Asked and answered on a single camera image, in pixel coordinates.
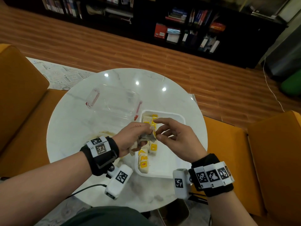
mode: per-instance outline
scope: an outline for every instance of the forearm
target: forearm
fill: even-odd
[[[33,225],[92,175],[83,152],[0,184],[3,225]]]
[[[208,197],[213,226],[257,226],[234,191]]]

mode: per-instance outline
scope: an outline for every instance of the black wrist strap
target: black wrist strap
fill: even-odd
[[[196,190],[197,191],[204,191],[207,197],[216,196],[216,195],[219,195],[221,193],[226,193],[226,192],[229,192],[229,191],[234,189],[233,184],[229,184],[229,185],[226,185],[226,186],[220,186],[220,187],[216,187],[216,188],[203,188],[202,189],[200,187],[200,183],[198,181],[197,175],[195,174],[193,168],[204,167],[204,166],[211,165],[211,164],[216,164],[216,163],[219,163],[219,159],[216,157],[215,154],[210,153],[207,156],[205,156],[204,158],[202,158],[202,159],[200,159],[196,162],[193,162],[191,164],[192,169],[188,170],[189,174],[190,174],[190,177],[191,177],[191,180],[194,183],[194,186],[195,186]]]
[[[110,145],[111,150],[104,152],[101,155],[93,157],[91,150],[87,145],[83,146],[80,150],[84,152],[89,162],[92,174],[95,176],[100,176],[107,173],[107,170],[111,166],[111,163],[114,162],[119,156],[119,148],[115,141],[110,137],[106,137],[106,139]]]

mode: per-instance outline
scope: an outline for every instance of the right hand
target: right hand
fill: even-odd
[[[208,155],[190,126],[172,118],[158,118],[153,121],[164,124],[156,131],[157,140],[168,146],[180,159],[193,163]]]

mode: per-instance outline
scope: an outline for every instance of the red box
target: red box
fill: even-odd
[[[166,31],[167,27],[165,25],[157,23],[154,37],[165,39]]]

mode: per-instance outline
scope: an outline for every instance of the marble tabletop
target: marble tabletop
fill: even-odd
[[[118,133],[124,125],[101,116],[86,106],[87,96],[101,84],[125,88],[136,92],[143,101],[141,110],[157,110],[181,114],[186,125],[207,149],[207,130],[204,118],[193,98],[177,83],[160,74],[134,68],[107,70],[90,76],[72,87],[57,104],[47,130],[47,152],[50,162],[75,154],[86,141],[109,131]],[[96,186],[77,194],[83,202],[95,206],[128,206],[147,212],[167,205],[176,199],[173,179],[142,177],[135,173],[134,157],[127,155],[123,162],[133,169],[133,174],[117,200],[104,194],[104,187]],[[76,191],[110,179],[105,175],[92,175]]]

